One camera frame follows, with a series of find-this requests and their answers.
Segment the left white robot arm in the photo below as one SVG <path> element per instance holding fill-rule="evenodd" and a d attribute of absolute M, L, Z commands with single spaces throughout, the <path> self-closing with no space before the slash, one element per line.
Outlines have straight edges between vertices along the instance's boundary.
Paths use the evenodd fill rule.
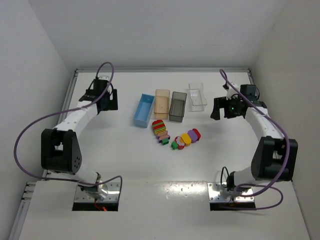
<path fill-rule="evenodd" d="M 108 77 L 96 77 L 85 94 L 61 123 L 41 133 L 43 169 L 74 180 L 81 191 L 98 201 L 108 196 L 108 186 L 101 175 L 83 163 L 78 138 L 88 123 L 100 112 L 118 109 L 117 90 Z"/>

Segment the red rounded lego brick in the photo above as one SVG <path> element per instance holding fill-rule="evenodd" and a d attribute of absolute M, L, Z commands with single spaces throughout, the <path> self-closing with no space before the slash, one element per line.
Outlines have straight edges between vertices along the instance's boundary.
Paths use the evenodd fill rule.
<path fill-rule="evenodd" d="M 195 132 L 195 134 L 196 134 L 196 136 L 197 136 L 197 140 L 199 141 L 199 140 L 201 139 L 201 134 L 200 134 L 200 132 L 199 132 L 196 128 L 193 128 L 192 130 Z"/>

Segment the purple butterfly lego brick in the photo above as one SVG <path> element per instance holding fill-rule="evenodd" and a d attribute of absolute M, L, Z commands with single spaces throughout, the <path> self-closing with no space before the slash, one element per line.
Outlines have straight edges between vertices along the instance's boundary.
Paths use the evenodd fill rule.
<path fill-rule="evenodd" d="M 164 140 L 164 139 L 168 139 L 169 140 L 171 138 L 171 136 L 168 134 L 167 131 L 163 131 L 163 132 L 157 134 L 156 138 L 157 138 L 158 143 L 161 143 L 162 140 Z"/>

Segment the yellow rounded lego brick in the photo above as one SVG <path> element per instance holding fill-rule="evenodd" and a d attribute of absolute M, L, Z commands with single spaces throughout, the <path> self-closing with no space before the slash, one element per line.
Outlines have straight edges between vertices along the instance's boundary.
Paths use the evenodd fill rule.
<path fill-rule="evenodd" d="M 187 133 L 183 133 L 183 134 L 181 135 L 181 139 L 183 140 L 184 145 L 185 145 L 186 147 L 188 147 L 188 146 L 192 143 L 192 139 L 191 139 L 191 137 L 190 137 Z"/>

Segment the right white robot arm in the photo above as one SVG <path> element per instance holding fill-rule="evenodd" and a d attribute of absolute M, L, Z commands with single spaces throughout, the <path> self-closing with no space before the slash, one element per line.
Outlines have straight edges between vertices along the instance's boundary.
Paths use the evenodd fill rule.
<path fill-rule="evenodd" d="M 258 145 L 251 165 L 228 174 L 225 188 L 228 192 L 243 193 L 251 184 L 289 182 L 293 179 L 298 142 L 286 139 L 268 113 L 266 104 L 259 99 L 257 87 L 253 84 L 224 84 L 226 96 L 213 100 L 210 117 L 220 120 L 224 117 L 243 117 L 257 137 Z"/>

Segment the small green lego brick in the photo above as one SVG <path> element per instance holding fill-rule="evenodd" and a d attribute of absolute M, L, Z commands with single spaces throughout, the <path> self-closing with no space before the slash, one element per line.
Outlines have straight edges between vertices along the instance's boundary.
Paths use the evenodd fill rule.
<path fill-rule="evenodd" d="M 177 144 L 175 141 L 173 141 L 173 142 L 171 143 L 171 148 L 172 148 L 173 150 L 176 150 L 176 149 L 178 148 L 178 144 Z"/>

